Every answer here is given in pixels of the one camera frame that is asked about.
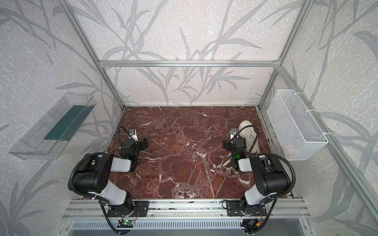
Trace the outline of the cream white sneaker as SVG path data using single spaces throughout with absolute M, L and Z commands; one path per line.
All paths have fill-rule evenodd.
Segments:
M 241 130 L 242 128 L 244 128 L 248 125 L 252 125 L 252 123 L 250 121 L 247 121 L 247 120 L 242 121 L 240 123 L 238 129 Z M 245 150 L 248 152 L 250 150 L 255 138 L 257 137 L 257 132 L 254 130 L 253 127 L 247 127 L 239 133 L 239 137 L 245 139 L 245 141 L 246 141 Z M 259 152 L 259 146 L 258 146 L 258 139 L 257 139 L 254 147 L 252 148 L 251 154 L 256 154 L 258 152 Z

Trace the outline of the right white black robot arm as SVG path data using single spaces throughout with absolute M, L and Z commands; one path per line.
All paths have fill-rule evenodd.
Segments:
M 283 157 L 273 153 L 246 155 L 246 141 L 233 138 L 223 141 L 222 147 L 231 152 L 234 170 L 251 172 L 254 185 L 245 191 L 239 200 L 226 200 L 228 216 L 267 216 L 265 205 L 288 194 L 296 182 L 291 164 Z

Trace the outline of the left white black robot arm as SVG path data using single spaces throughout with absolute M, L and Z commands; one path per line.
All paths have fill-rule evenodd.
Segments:
M 98 199 L 102 206 L 109 206 L 117 214 L 130 214 L 136 209 L 131 194 L 113 184 L 109 180 L 110 173 L 134 172 L 141 162 L 139 153 L 148 147 L 148 139 L 136 141 L 130 138 L 122 144 L 120 155 L 105 152 L 86 154 L 69 177 L 69 190 Z

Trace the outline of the pink object in basket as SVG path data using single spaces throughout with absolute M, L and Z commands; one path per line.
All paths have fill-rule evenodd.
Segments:
M 297 148 L 295 146 L 293 146 L 291 144 L 285 145 L 283 149 L 284 149 L 286 154 L 296 156 Z

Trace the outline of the green lit circuit board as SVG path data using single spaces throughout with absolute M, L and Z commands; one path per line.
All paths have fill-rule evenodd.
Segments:
M 133 228 L 136 224 L 136 220 L 118 220 L 116 227 L 118 229 Z

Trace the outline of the right wiring connector bundle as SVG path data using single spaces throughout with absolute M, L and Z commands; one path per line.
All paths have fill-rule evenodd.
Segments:
M 241 227 L 247 229 L 258 228 L 262 223 L 263 221 L 258 219 L 243 219 Z

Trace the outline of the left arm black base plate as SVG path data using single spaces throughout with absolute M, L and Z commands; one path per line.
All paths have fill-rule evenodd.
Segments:
M 149 201 L 133 201 L 130 206 L 109 206 L 108 217 L 146 217 Z

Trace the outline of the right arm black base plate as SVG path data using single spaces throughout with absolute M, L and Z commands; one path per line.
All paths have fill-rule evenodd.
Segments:
M 230 217 L 267 216 L 265 205 L 248 205 L 242 200 L 224 200 L 222 207 L 226 209 L 227 216 Z

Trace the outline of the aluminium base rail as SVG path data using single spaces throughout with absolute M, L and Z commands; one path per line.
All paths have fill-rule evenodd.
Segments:
M 318 232 L 303 199 L 283 198 L 273 206 L 265 205 L 265 217 L 230 217 L 222 207 L 222 199 L 148 199 L 146 217 L 108 217 L 95 200 L 73 200 L 70 202 L 58 228 L 56 236 L 67 236 L 74 230 L 109 230 L 106 219 L 119 231 L 138 230 L 242 230 L 243 219 L 268 219 L 272 229 L 283 232 L 289 229 L 285 220 L 293 220 L 298 230 L 305 236 L 316 236 Z M 118 220 L 136 220 L 133 228 L 118 229 Z

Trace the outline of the clear plastic wall bin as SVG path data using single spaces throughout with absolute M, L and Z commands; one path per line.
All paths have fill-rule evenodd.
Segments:
M 9 150 L 22 160 L 55 160 L 96 106 L 92 95 L 64 96 Z

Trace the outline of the aluminium frame cage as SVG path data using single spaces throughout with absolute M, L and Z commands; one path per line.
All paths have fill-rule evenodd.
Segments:
M 284 61 L 292 47 L 295 38 L 299 35 L 300 29 L 308 17 L 314 1 L 302 1 L 300 11 L 294 21 L 292 30 L 289 33 L 288 39 L 284 45 L 284 49 L 278 59 L 272 61 L 178 61 L 178 60 L 160 60 L 160 61 L 101 61 L 95 54 L 95 51 L 88 40 L 79 20 L 76 17 L 74 9 L 69 1 L 59 1 L 59 11 L 68 19 L 71 27 L 74 29 L 80 42 L 84 46 L 85 51 L 89 54 L 91 63 L 94 69 L 100 74 L 101 79 L 110 89 L 112 95 L 116 98 L 118 105 L 121 108 L 125 107 L 119 93 L 111 83 L 104 67 L 272 67 L 274 68 L 273 75 L 270 77 L 266 91 L 269 91 L 275 82 L 278 75 L 281 75 L 285 84 L 298 94 L 298 97 L 304 106 L 311 112 L 315 122 L 320 129 L 325 132 L 328 137 L 328 150 L 339 165 L 339 169 L 344 173 L 351 186 L 355 189 L 362 203 L 369 210 L 374 220 L 378 219 L 378 196 L 373 191 L 373 188 L 367 183 L 363 175 L 358 171 L 351 159 L 347 156 L 340 143 L 337 141 L 335 135 L 331 133 L 328 126 L 323 122 L 319 113 L 316 112 L 311 102 L 307 99 L 302 89 L 293 80 L 293 77 L 288 73 L 284 67 Z

